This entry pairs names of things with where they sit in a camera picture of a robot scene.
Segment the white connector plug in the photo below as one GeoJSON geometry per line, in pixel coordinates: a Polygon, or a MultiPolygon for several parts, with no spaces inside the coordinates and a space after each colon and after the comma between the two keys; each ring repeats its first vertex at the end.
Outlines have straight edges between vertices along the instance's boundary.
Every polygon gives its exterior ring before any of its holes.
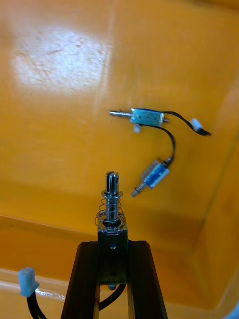
{"type": "Polygon", "coordinates": [[[203,127],[197,119],[192,119],[190,123],[192,124],[194,131],[196,132],[203,127]]]}
{"type": "Polygon", "coordinates": [[[34,269],[26,267],[18,272],[18,281],[20,285],[20,295],[30,297],[39,287],[39,283],[35,281],[34,269]]]}

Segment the push-pull solenoid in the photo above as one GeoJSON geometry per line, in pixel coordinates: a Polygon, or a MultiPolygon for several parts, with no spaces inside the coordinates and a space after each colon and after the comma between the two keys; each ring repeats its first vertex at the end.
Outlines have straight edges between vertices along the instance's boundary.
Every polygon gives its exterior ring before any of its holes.
{"type": "Polygon", "coordinates": [[[170,172],[169,166],[173,163],[175,157],[176,141],[171,132],[161,127],[168,123],[166,115],[173,115],[184,121],[194,132],[202,136],[209,136],[211,133],[205,131],[200,122],[193,118],[190,122],[183,118],[179,113],[174,111],[156,111],[151,109],[132,108],[131,112],[109,111],[110,115],[129,118],[134,124],[134,131],[140,133],[142,126],[149,126],[164,131],[172,142],[172,155],[163,162],[155,160],[151,166],[141,176],[141,184],[135,188],[132,197],[137,196],[145,188],[155,188],[170,172]]]}

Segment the metal shaft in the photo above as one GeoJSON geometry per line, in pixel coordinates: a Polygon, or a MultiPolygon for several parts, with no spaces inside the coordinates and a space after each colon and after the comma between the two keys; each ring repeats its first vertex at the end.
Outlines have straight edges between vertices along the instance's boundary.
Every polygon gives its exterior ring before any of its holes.
{"type": "Polygon", "coordinates": [[[127,118],[132,117],[132,113],[121,112],[121,111],[109,111],[109,114],[113,116],[121,116],[121,117],[127,117],[127,118]]]}
{"type": "Polygon", "coordinates": [[[106,174],[106,221],[116,221],[118,219],[118,194],[119,174],[114,171],[109,171],[106,174]]]}

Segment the black wire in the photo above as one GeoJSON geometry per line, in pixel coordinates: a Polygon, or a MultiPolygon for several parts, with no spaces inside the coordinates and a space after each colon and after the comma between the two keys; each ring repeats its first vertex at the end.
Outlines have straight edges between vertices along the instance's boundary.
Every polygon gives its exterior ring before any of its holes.
{"type": "Polygon", "coordinates": [[[164,114],[170,114],[170,115],[174,115],[176,116],[177,118],[181,119],[184,123],[186,123],[192,130],[194,130],[194,132],[196,132],[197,134],[199,135],[202,135],[202,136],[209,136],[209,135],[212,135],[210,132],[208,131],[205,131],[204,129],[200,128],[199,130],[195,130],[194,127],[192,126],[192,124],[187,121],[185,118],[182,117],[182,115],[180,115],[179,113],[177,112],[174,112],[174,111],[160,111],[164,114]]]}
{"type": "Polygon", "coordinates": [[[173,163],[173,160],[174,160],[174,157],[175,157],[175,149],[176,149],[176,141],[175,141],[175,138],[172,135],[172,133],[169,132],[168,130],[164,129],[164,128],[161,128],[161,127],[158,127],[158,126],[154,126],[154,125],[141,124],[140,126],[149,126],[151,128],[156,128],[156,129],[162,130],[170,137],[171,142],[172,142],[172,146],[173,146],[173,151],[172,151],[171,157],[168,158],[168,160],[166,160],[164,162],[165,167],[169,167],[169,165],[171,165],[173,163]]]}
{"type": "Polygon", "coordinates": [[[36,312],[36,308],[34,307],[34,305],[33,305],[32,302],[31,302],[31,296],[28,297],[28,298],[26,299],[26,301],[27,301],[28,309],[29,309],[29,311],[30,311],[30,314],[31,314],[32,318],[33,318],[33,319],[39,319],[39,316],[38,316],[38,314],[37,314],[37,312],[36,312]]]}
{"type": "Polygon", "coordinates": [[[109,296],[107,297],[105,300],[101,301],[100,303],[100,310],[108,307],[110,304],[112,304],[117,298],[119,298],[119,296],[122,294],[122,292],[125,289],[125,284],[124,285],[119,285],[118,288],[109,296]]]}
{"type": "MultiPolygon", "coordinates": [[[[100,305],[99,305],[100,310],[106,308],[107,306],[112,304],[117,298],[119,298],[119,296],[124,291],[125,286],[126,286],[125,284],[119,285],[118,288],[109,297],[107,297],[105,300],[101,301],[100,305]]],[[[33,319],[47,319],[37,303],[35,292],[30,297],[28,297],[26,300],[27,300],[27,305],[28,305],[30,314],[31,314],[33,319]]]]}
{"type": "Polygon", "coordinates": [[[37,317],[33,317],[31,313],[31,316],[33,318],[47,319],[37,303],[36,292],[34,292],[30,297],[27,298],[27,304],[30,312],[32,310],[37,315],[37,317]]]}

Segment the white wire connector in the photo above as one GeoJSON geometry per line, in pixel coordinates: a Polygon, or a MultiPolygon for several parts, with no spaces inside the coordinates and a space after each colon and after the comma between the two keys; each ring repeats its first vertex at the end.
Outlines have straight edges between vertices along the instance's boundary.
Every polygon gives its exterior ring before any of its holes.
{"type": "Polygon", "coordinates": [[[203,127],[202,124],[197,119],[192,119],[190,123],[192,124],[196,132],[203,127]]]}
{"type": "Polygon", "coordinates": [[[18,272],[18,281],[20,285],[20,295],[24,297],[30,297],[39,286],[39,283],[35,281],[34,269],[26,267],[18,272]]]}

